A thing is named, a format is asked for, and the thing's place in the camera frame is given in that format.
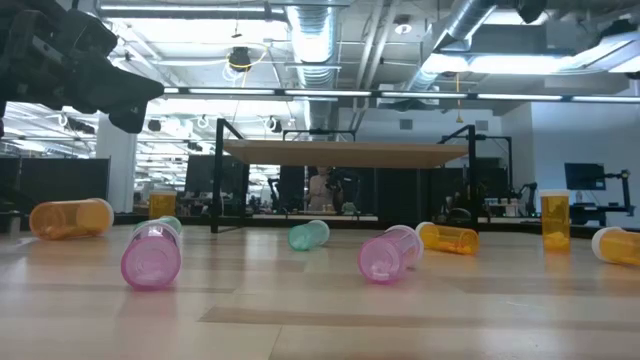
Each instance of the white column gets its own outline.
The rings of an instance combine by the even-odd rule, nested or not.
[[[137,143],[138,135],[125,133],[100,114],[96,158],[111,159],[107,201],[116,213],[133,211]]]

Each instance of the ductwork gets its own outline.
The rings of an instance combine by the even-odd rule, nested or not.
[[[428,56],[434,50],[457,41],[468,41],[496,9],[496,2],[497,0],[456,0],[451,7],[452,11],[448,17],[447,25],[432,37]],[[428,56],[411,81],[405,85],[405,91],[427,91],[440,75],[425,71]]]
[[[297,62],[326,63],[336,52],[337,10],[333,7],[289,6],[291,43]],[[307,89],[327,89],[335,86],[336,70],[322,67],[299,67],[300,85]],[[309,101],[307,116],[310,129],[330,129],[335,102]]]

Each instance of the person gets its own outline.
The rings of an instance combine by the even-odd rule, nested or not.
[[[334,209],[339,210],[342,206],[342,188],[340,183],[337,186],[329,188],[327,182],[329,181],[329,168],[325,166],[317,166],[318,175],[312,176],[309,181],[309,193],[306,196],[306,200],[309,202],[309,211],[326,211],[327,208],[333,206]]]

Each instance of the ceiling light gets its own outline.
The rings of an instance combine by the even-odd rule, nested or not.
[[[340,90],[285,90],[291,96],[352,96],[369,97],[371,91],[340,91]]]
[[[80,137],[82,141],[95,141],[95,138],[87,138]],[[49,141],[49,142],[59,142],[59,141],[79,141],[78,138],[72,137],[47,137],[47,136],[19,136],[17,138],[12,137],[3,137],[2,140],[30,140],[30,141]]]
[[[638,71],[640,71],[640,56],[636,56],[633,59],[609,70],[609,72],[616,72],[616,73],[617,72],[634,73]]]
[[[273,95],[273,90],[260,90],[260,89],[190,89],[192,94],[206,94],[206,95]]]
[[[393,23],[396,25],[396,34],[404,35],[411,32],[411,25],[409,25],[410,20],[409,15],[398,15],[393,20]]]
[[[26,135],[23,131],[20,131],[18,129],[14,129],[8,126],[4,127],[4,132],[7,134],[15,134],[15,135]]]
[[[635,96],[574,96],[573,102],[640,104],[640,97]]]
[[[404,35],[411,32],[411,25],[409,24],[400,24],[396,26],[396,34]]]
[[[395,92],[383,91],[382,97],[414,98],[414,99],[466,99],[467,94],[437,93],[437,92]]]
[[[560,95],[478,94],[478,100],[560,101]]]
[[[598,46],[585,50],[570,58],[562,69],[575,70],[589,68],[599,60],[608,57],[630,43],[631,41],[603,41]]]
[[[570,57],[484,55],[471,60],[469,71],[485,74],[546,75],[558,72]]]
[[[222,11],[222,12],[255,12],[264,11],[264,7],[248,6],[248,7],[232,7],[232,6],[206,6],[206,5],[102,5],[100,10],[126,10],[126,11]],[[283,13],[281,9],[272,9],[273,13]]]
[[[321,64],[321,63],[285,63],[285,69],[333,69],[341,70],[342,65],[339,64]]]

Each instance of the wooden table surface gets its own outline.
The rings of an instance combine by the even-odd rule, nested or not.
[[[430,169],[467,154],[466,145],[225,140],[245,164]]]
[[[296,253],[285,229],[185,227],[172,289],[120,274],[131,227],[104,238],[0,238],[0,359],[638,359],[640,269],[585,240],[482,233],[476,257],[427,251],[393,286],[356,255],[376,231]]]

